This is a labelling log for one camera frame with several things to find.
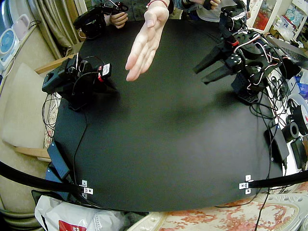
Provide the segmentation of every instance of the human hand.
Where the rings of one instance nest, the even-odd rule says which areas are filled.
[[[201,4],[201,5],[203,5],[204,2],[205,2],[205,0],[190,0],[190,1],[194,2],[194,3]],[[211,6],[212,10],[214,10],[220,4],[220,0],[211,0],[210,3],[212,4],[212,6]]]
[[[125,25],[125,22],[128,20],[127,13],[121,12],[115,15],[110,16],[110,23],[116,28],[120,29]]]
[[[125,69],[126,80],[134,81],[152,64],[169,11],[161,1],[153,2],[144,14],[145,23],[135,38]]]
[[[246,19],[250,19],[250,17],[251,17],[251,12],[250,12],[250,11],[247,11]]]

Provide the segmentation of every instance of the keyboard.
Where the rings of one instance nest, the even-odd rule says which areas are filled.
[[[292,58],[292,59],[294,59],[294,60],[297,60],[297,61],[306,61],[306,60],[308,60],[308,58],[307,57],[305,57],[305,56],[303,56],[303,55],[301,55],[301,54],[299,54],[299,53],[296,53],[296,52],[294,52],[294,51],[292,51],[292,50],[289,50],[289,49],[287,49],[287,48],[283,48],[287,53],[288,53],[288,55]]]

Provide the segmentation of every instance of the laptop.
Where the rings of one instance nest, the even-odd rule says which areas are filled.
[[[308,61],[308,57],[301,49],[274,37],[267,37],[267,40],[274,46],[279,47],[280,50],[288,55],[295,64]]]

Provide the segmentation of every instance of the beige curtain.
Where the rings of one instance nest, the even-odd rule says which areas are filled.
[[[65,0],[28,0],[31,12],[56,59],[73,54],[79,43]]]

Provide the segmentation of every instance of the wooden armrest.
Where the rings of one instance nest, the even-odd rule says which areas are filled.
[[[68,59],[68,58],[71,59],[71,58],[73,58],[75,55],[76,55],[76,54],[71,54],[71,55],[69,55],[69,56],[67,56],[67,57],[64,57],[64,58],[61,58],[61,59],[57,59],[57,60],[55,60],[55,61],[53,61],[53,62],[51,62],[51,63],[49,63],[49,64],[46,64],[46,65],[44,65],[44,66],[41,66],[41,67],[35,69],[34,71],[35,71],[36,73],[38,73],[38,74],[42,74],[42,73],[44,73],[44,72],[46,72],[46,71],[50,71],[50,70],[55,69],[55,68],[57,68],[58,66],[60,66],[61,63],[62,63],[64,60],[66,60],[66,59]]]
[[[47,149],[14,147],[14,150],[22,154],[50,159]]]

